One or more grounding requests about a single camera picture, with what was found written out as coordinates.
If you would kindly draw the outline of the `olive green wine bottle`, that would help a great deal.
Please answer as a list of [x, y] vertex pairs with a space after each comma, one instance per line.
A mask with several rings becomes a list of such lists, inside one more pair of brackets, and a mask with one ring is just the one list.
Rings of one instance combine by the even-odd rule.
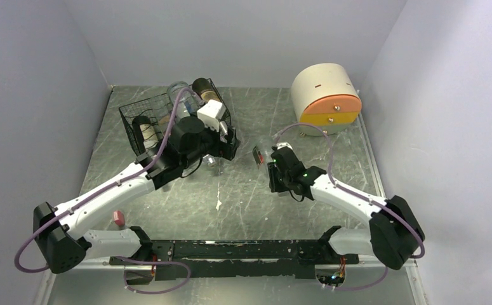
[[195, 79], [191, 84], [191, 88], [199, 96], [200, 106], [207, 104], [210, 100], [216, 100], [217, 102], [223, 103], [223, 100], [212, 86], [211, 81], [206, 78]]

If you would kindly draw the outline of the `round clear flask silver cap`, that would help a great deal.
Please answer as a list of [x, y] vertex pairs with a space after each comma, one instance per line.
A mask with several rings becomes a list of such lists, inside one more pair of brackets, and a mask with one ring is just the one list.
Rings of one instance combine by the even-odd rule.
[[251, 152], [255, 165], [259, 169], [268, 170], [268, 164], [272, 162], [271, 155], [275, 146], [276, 142], [272, 138], [262, 138], [254, 144]]

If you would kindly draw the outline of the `clear bottle silver cap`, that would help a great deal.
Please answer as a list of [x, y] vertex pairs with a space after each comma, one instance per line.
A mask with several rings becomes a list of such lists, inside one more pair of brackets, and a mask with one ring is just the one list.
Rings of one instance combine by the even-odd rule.
[[[174, 106], [176, 96], [183, 88], [188, 88], [189, 85], [183, 81], [177, 81], [168, 86], [166, 93], [171, 102], [171, 106]], [[199, 108], [201, 107], [198, 99], [191, 92], [184, 92], [180, 96], [180, 101], [176, 108], [176, 114], [174, 118], [174, 122], [178, 123], [182, 118], [186, 118], [188, 116], [194, 115]]]

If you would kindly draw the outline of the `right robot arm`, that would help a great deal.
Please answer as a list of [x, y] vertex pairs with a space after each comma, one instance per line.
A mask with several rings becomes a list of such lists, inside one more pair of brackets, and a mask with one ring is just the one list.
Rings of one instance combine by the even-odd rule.
[[268, 165], [271, 191], [290, 192], [329, 204], [364, 225], [362, 229], [336, 229], [319, 246], [324, 262], [334, 263], [342, 255], [376, 257], [384, 266], [398, 270], [408, 259], [425, 254], [425, 234], [408, 202], [400, 197], [384, 198], [351, 187], [317, 166], [309, 168], [290, 146], [274, 146]]

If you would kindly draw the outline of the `dark green wine bottle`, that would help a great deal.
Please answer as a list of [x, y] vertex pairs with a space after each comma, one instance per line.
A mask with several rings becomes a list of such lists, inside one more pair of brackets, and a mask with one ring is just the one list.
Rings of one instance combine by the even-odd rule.
[[137, 116], [132, 121], [132, 129], [139, 154], [153, 149], [159, 142], [159, 134], [146, 116]]

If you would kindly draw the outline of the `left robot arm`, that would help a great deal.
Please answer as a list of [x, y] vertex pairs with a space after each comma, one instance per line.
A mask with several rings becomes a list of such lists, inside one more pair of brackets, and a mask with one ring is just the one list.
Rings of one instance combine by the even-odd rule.
[[103, 184], [57, 206], [38, 205], [31, 238], [45, 259], [44, 269], [60, 274], [85, 259], [109, 256], [146, 263], [152, 246], [142, 229], [95, 231], [93, 226], [122, 204], [181, 179], [207, 155], [233, 160], [239, 144], [236, 129], [225, 120], [187, 116], [170, 123], [152, 149]]

